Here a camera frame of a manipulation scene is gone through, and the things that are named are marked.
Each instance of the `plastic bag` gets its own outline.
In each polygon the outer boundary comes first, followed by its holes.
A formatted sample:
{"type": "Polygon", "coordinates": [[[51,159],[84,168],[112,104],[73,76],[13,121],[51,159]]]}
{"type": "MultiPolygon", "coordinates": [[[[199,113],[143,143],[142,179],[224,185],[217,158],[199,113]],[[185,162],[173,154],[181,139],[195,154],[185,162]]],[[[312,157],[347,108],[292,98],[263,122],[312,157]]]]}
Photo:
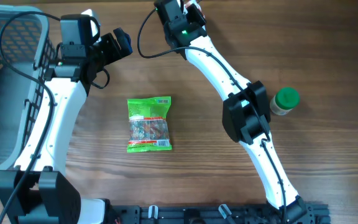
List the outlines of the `plastic bag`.
{"type": "Polygon", "coordinates": [[[170,96],[128,100],[130,139],[127,152],[172,149],[165,120],[170,106],[170,96]]]}

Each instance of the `bottle cap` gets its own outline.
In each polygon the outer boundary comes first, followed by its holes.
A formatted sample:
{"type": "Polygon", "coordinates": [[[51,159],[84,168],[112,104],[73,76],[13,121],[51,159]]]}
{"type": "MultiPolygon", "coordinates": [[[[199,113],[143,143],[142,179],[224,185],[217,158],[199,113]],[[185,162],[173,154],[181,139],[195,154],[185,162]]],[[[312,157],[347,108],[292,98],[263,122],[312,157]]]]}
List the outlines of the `bottle cap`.
{"type": "Polygon", "coordinates": [[[282,88],[275,97],[277,106],[284,110],[293,109],[300,100],[299,93],[291,87],[282,88]]]}

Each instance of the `wooden tabletop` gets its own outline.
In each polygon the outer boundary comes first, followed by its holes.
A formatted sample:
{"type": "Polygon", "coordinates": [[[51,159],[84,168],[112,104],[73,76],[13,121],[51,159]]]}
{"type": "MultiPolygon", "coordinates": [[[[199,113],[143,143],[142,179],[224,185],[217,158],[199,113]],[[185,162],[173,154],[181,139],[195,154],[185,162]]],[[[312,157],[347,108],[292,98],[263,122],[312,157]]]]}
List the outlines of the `wooden tabletop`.
{"type": "MultiPolygon", "coordinates": [[[[102,34],[117,27],[134,53],[108,65],[104,90],[92,88],[67,155],[67,177],[83,197],[114,205],[265,203],[249,156],[225,133],[222,101],[180,55],[141,58],[136,36],[152,2],[37,4],[55,16],[94,9],[102,34]],[[173,150],[128,154],[128,98],[171,96],[173,150]]],[[[272,115],[277,154],[306,201],[329,205],[333,223],[358,223],[358,1],[268,0],[201,3],[207,30],[224,58],[269,98],[290,86],[300,105],[272,115]]],[[[50,21],[59,43],[60,27],[50,21]]],[[[142,33],[142,51],[168,49],[157,15],[142,33]]],[[[98,77],[102,83],[103,74],[98,77]]]]}

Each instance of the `basket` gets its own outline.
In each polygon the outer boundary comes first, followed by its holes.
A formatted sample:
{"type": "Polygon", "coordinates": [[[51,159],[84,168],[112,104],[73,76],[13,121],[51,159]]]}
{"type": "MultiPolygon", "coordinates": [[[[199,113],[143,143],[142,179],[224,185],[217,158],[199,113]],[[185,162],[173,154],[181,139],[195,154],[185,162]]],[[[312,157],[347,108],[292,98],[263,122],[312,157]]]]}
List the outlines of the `basket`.
{"type": "MultiPolygon", "coordinates": [[[[22,11],[40,10],[0,5],[0,30],[10,17],[22,11]]],[[[55,54],[48,30],[46,17],[28,15],[12,21],[2,37],[7,61],[40,81],[55,54]]],[[[19,157],[37,118],[42,93],[40,85],[5,67],[0,57],[0,170],[12,167],[19,157]]]]}

